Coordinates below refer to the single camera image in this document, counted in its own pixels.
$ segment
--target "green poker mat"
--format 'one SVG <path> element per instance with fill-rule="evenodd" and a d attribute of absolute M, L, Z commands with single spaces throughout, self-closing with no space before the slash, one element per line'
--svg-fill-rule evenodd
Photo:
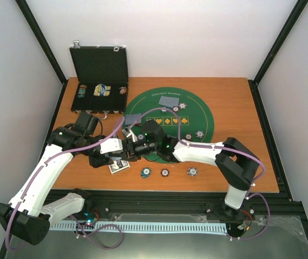
<path fill-rule="evenodd" d="M 146 91 L 134 98 L 127 106 L 125 116 L 129 114 L 145 113 L 146 111 L 165 107 L 159 105 L 161 96 L 179 98 L 179 103 L 185 103 L 185 109 L 179 110 L 176 114 L 181 120 L 181 138 L 186 134 L 193 136 L 193 142 L 209 143 L 214 134 L 214 118 L 208 105 L 195 94 L 176 87 L 159 87 Z M 155 120 L 162 126 L 167 135 L 177 137 L 178 121 L 170 112 L 162 113 L 161 111 L 153 111 L 142 118 L 141 123 L 146 120 Z M 134 126 L 132 131 L 139 135 L 141 128 Z M 197 131 L 203 131 L 204 137 L 199 139 L 196 137 Z M 145 156 L 150 161 L 158 163 L 167 163 L 160 159 L 156 154 Z"/>

